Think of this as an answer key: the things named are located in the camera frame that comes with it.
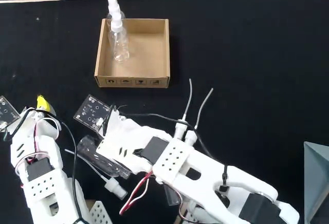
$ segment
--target cardboard box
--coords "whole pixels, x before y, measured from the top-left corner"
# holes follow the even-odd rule
[[[167,88],[170,80],[169,21],[125,19],[130,58],[111,58],[106,19],[102,20],[95,79],[99,87]]]

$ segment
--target black table surface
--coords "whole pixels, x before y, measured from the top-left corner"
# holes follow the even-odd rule
[[[0,4],[0,94],[16,107],[35,106],[43,94],[77,140],[93,134],[72,117],[88,94],[127,113],[180,118],[193,80],[188,121],[211,87],[199,132],[213,155],[268,182],[279,200],[303,219],[303,142],[329,141],[329,0],[119,0],[131,18],[170,21],[171,83],[168,89],[99,88],[93,77],[106,0]],[[158,118],[140,124],[174,131]],[[73,149],[67,133],[61,149]],[[10,147],[0,143],[3,223],[32,223]],[[73,158],[62,150],[64,171]],[[120,179],[130,192],[142,174]],[[102,200],[114,223],[172,223],[155,182],[123,217],[123,202],[79,161],[77,179],[86,199]]]

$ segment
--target white robotic arm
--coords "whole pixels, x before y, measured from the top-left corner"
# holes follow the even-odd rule
[[[8,107],[4,97],[0,97]],[[7,119],[7,109],[0,110],[0,118]],[[111,220],[101,202],[96,202],[91,212],[86,205],[82,189],[75,181],[76,198],[81,216],[75,203],[72,179],[64,173],[60,150],[55,142],[61,125],[57,119],[45,118],[43,111],[50,105],[38,97],[38,109],[29,108],[17,120],[6,127],[5,140],[10,145],[11,163],[20,177],[28,208],[34,224],[108,223]],[[52,120],[56,128],[48,123]],[[101,211],[104,217],[94,217]]]
[[[187,134],[186,140],[191,140],[191,132]],[[214,219],[224,224],[247,224],[254,223],[253,218],[264,220],[255,223],[276,218],[277,223],[298,223],[298,212],[289,204],[277,201],[278,192],[271,185],[234,166],[221,164],[196,151],[191,144],[162,130],[140,126],[121,116],[118,110],[112,110],[106,135],[96,151],[134,174],[152,173],[158,183],[165,183],[196,203],[202,211],[194,208],[191,214],[196,211],[198,221]],[[200,173],[197,180],[186,176],[189,168]],[[229,206],[218,194],[229,199]]]

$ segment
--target robotic arm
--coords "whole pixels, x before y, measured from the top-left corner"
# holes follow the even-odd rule
[[[135,115],[154,115],[177,122],[172,137],[163,130],[140,126],[127,118],[134,115],[125,115],[92,96],[88,96],[83,103],[75,119],[103,138],[96,149],[97,154],[125,166],[133,174],[147,173],[120,214],[131,206],[131,198],[140,185],[154,175],[159,184],[169,186],[180,198],[179,216],[186,223],[297,224],[298,212],[291,205],[277,200],[278,192],[274,187],[194,149],[193,144],[199,136],[196,133],[197,125],[193,129],[185,122],[187,109],[181,120],[157,114]],[[191,130],[183,139],[187,127]],[[189,169],[197,171],[200,177],[188,177]],[[185,216],[180,212],[183,205],[188,210]]]
[[[63,161],[55,141],[61,123],[46,100],[39,96],[38,108],[29,108],[21,114],[4,97],[0,97],[0,102],[6,107],[0,108],[0,120],[4,127],[9,124],[4,140],[12,141],[11,164],[21,179],[33,223],[112,223],[99,201],[89,212],[80,184],[75,181],[73,186],[72,178],[62,170]],[[45,117],[44,111],[52,117]],[[97,217],[99,212],[104,217]]]
[[[204,219],[210,216],[211,223],[298,223],[298,212],[277,201],[278,192],[271,185],[221,164],[162,130],[140,126],[118,110],[110,115],[97,153],[123,164],[134,174],[152,172],[158,183],[202,207],[204,211],[199,215],[206,216]],[[197,180],[185,175],[189,168],[200,173]],[[218,194],[229,199],[229,205]]]

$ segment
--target white cable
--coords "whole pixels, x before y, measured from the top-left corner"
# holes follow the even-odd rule
[[[200,120],[200,115],[201,115],[201,111],[204,107],[204,105],[206,104],[206,101],[208,100],[208,98],[210,97],[211,93],[213,92],[214,88],[211,88],[211,90],[209,91],[209,93],[207,94],[206,98],[204,99],[203,103],[200,106],[199,109],[199,113],[197,114],[197,119],[196,119],[196,123],[195,123],[195,127],[194,129],[197,129],[197,126],[199,125],[199,120]]]
[[[136,202],[138,199],[141,199],[141,198],[146,194],[146,192],[148,191],[148,187],[149,187],[149,181],[150,181],[150,179],[147,179],[147,181],[146,181],[146,186],[145,186],[145,190],[144,190],[144,192],[142,193],[142,195],[140,195],[139,197],[136,197],[135,199],[133,199],[133,200],[129,203],[129,205],[132,205],[134,202]]]
[[[64,150],[65,152],[68,152],[70,154],[73,154],[74,155],[74,152],[73,151],[69,151],[68,149],[65,149]],[[82,156],[78,155],[78,157],[83,160],[85,163],[87,163],[88,166],[90,166],[90,168],[92,170],[95,171],[96,174],[98,174],[99,177],[101,177],[105,182],[107,182],[107,178],[105,176],[103,176],[100,172],[97,171],[97,169],[89,162],[87,161],[86,159],[84,159]]]
[[[126,210],[126,206],[130,205],[130,202],[133,198],[133,196],[135,195],[136,191],[141,187],[141,185],[145,182],[145,180],[147,180],[149,178],[149,175],[146,175],[144,178],[142,178],[138,184],[135,186],[135,188],[133,189],[130,197],[128,198],[127,202],[125,202],[125,204],[122,206],[122,208],[119,211],[119,215],[122,215],[123,212]]]
[[[25,160],[26,158],[29,158],[29,157],[32,157],[32,156],[36,156],[36,155],[46,155],[46,156],[49,158],[49,154],[48,154],[47,152],[45,152],[45,151],[38,151],[38,152],[34,152],[34,153],[31,153],[31,154],[28,154],[28,155],[22,157],[22,158],[18,161],[18,163],[17,163],[16,166],[15,166],[15,173],[19,176],[19,175],[20,175],[20,174],[18,173],[18,168],[19,168],[19,166],[24,162],[24,160]]]
[[[190,82],[190,96],[189,96],[189,100],[187,101],[187,105],[186,105],[186,108],[185,108],[185,112],[184,112],[184,116],[183,117],[186,117],[186,114],[187,114],[187,111],[189,110],[189,107],[190,107],[190,104],[191,104],[191,100],[192,100],[192,80],[189,79],[189,82]]]
[[[60,135],[60,128],[59,128],[59,126],[58,126],[57,121],[56,121],[55,119],[53,119],[53,118],[49,118],[49,117],[41,118],[41,119],[38,120],[38,121],[36,122],[36,124],[35,124],[35,125],[36,125],[36,131],[37,131],[37,132],[38,132],[38,123],[39,123],[41,120],[51,120],[51,121],[55,124],[56,129],[57,129],[57,135],[56,135],[55,140],[58,139],[58,137],[59,137],[59,135]]]

